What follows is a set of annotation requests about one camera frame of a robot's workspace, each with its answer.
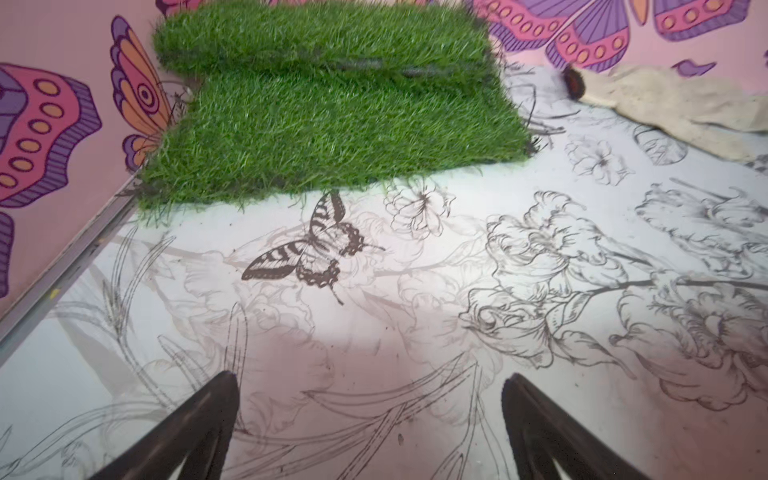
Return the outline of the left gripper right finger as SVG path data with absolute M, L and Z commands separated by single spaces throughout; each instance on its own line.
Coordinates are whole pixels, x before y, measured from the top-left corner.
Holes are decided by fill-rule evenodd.
M 519 478 L 646 477 L 523 375 L 505 381 L 501 403 Z

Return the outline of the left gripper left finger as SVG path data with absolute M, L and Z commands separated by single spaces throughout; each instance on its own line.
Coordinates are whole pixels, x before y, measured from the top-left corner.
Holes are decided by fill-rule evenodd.
M 223 371 L 95 479 L 219 479 L 239 413 L 236 375 Z

